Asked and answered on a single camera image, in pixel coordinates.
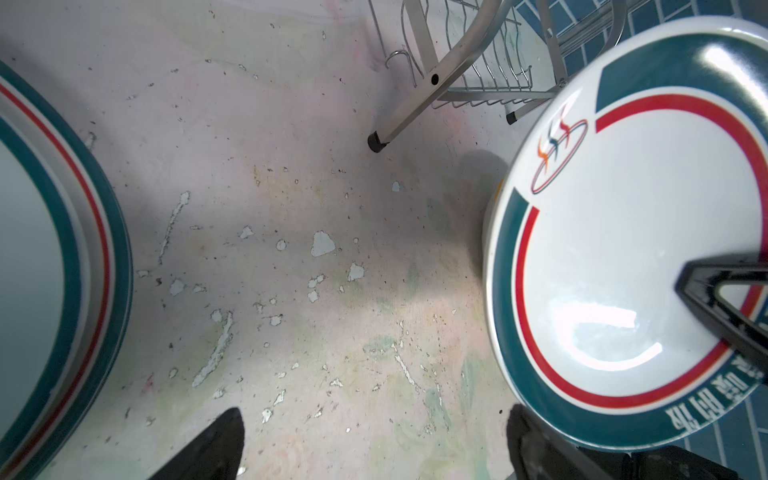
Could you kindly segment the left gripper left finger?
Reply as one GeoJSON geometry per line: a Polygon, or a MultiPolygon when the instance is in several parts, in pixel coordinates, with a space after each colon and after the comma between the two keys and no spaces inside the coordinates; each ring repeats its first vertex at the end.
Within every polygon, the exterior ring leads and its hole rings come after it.
{"type": "Polygon", "coordinates": [[[229,408],[150,479],[235,480],[244,443],[245,427],[241,411],[237,407],[229,408]]]}

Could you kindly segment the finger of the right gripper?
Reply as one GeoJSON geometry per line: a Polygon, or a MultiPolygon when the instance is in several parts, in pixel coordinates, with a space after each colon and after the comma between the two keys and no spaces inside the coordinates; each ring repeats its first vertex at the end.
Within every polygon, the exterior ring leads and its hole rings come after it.
{"type": "Polygon", "coordinates": [[[667,446],[633,454],[624,479],[739,480],[740,476],[688,450],[667,446]]]}
{"type": "Polygon", "coordinates": [[[720,256],[684,264],[675,292],[694,317],[753,366],[767,370],[767,331],[726,300],[725,287],[764,287],[767,263],[720,256]]]}

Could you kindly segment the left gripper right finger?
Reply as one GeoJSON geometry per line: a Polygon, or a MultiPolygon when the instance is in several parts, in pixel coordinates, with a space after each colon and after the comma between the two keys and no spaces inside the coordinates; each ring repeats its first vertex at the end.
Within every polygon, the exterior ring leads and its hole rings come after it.
{"type": "Polygon", "coordinates": [[[616,479],[522,404],[512,407],[506,436],[516,479],[616,479]]]}

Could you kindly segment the blue rimmed white plate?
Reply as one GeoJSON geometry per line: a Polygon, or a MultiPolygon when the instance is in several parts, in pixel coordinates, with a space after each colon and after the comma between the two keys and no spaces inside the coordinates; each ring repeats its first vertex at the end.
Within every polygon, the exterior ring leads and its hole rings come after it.
{"type": "Polygon", "coordinates": [[[35,478],[100,393],[133,295],[113,188],[63,117],[1,69],[1,475],[35,478]]]}

